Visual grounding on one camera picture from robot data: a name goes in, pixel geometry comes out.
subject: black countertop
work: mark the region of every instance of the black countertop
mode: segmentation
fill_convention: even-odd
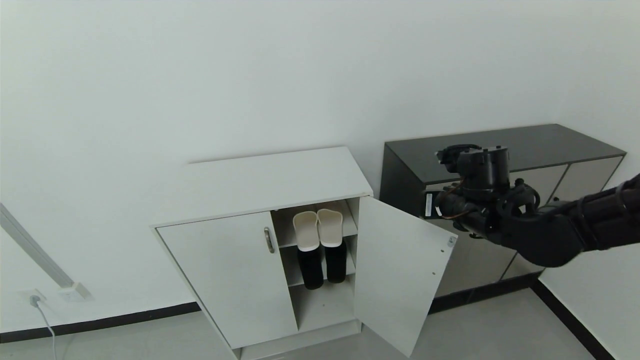
[[[473,143],[482,147],[509,148],[509,170],[528,170],[578,161],[622,156],[624,151],[559,124],[514,127],[457,135],[387,142],[423,183],[457,179],[440,165],[435,152],[450,145]]]

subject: open cabinet door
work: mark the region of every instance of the open cabinet door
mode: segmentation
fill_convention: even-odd
[[[358,222],[355,315],[408,357],[456,235],[372,197]]]

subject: orange wire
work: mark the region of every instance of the orange wire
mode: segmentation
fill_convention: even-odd
[[[455,191],[457,188],[461,187],[461,186],[462,186],[462,183],[464,183],[464,182],[465,182],[465,177],[463,176],[463,177],[461,177],[461,178],[460,178],[460,184],[458,184],[455,188],[452,188],[452,189],[450,189],[449,191],[445,192],[445,193],[444,193],[444,195],[443,195],[442,197],[447,197],[450,193],[452,193],[453,191]],[[471,212],[470,210],[466,210],[466,211],[461,212],[460,214],[453,215],[453,216],[451,216],[451,217],[442,217],[442,218],[443,218],[443,219],[450,220],[450,219],[453,219],[453,218],[461,217],[461,216],[466,215],[466,214],[468,214],[468,213],[470,213],[470,212]]]

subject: white wall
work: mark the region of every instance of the white wall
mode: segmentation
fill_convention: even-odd
[[[640,172],[640,3],[603,6],[558,117],[628,152],[607,184]],[[592,252],[541,280],[616,359],[640,354],[640,245]]]
[[[53,324],[192,301],[147,227],[181,164],[346,144],[377,190],[385,140],[564,123],[606,3],[3,1],[1,200],[95,300],[2,234],[0,331],[42,326],[21,289]]]

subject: power outlet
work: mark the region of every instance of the power outlet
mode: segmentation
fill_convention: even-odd
[[[24,300],[27,304],[29,304],[29,300],[30,300],[30,298],[32,296],[39,297],[40,301],[42,301],[42,302],[47,300],[47,298],[45,298],[44,295],[42,295],[42,293],[38,291],[38,289],[30,289],[30,290],[18,291],[18,295],[20,295],[20,298],[22,300]]]
[[[60,288],[58,293],[66,302],[87,301],[91,296],[89,291],[79,282],[74,282],[74,285],[70,288]]]

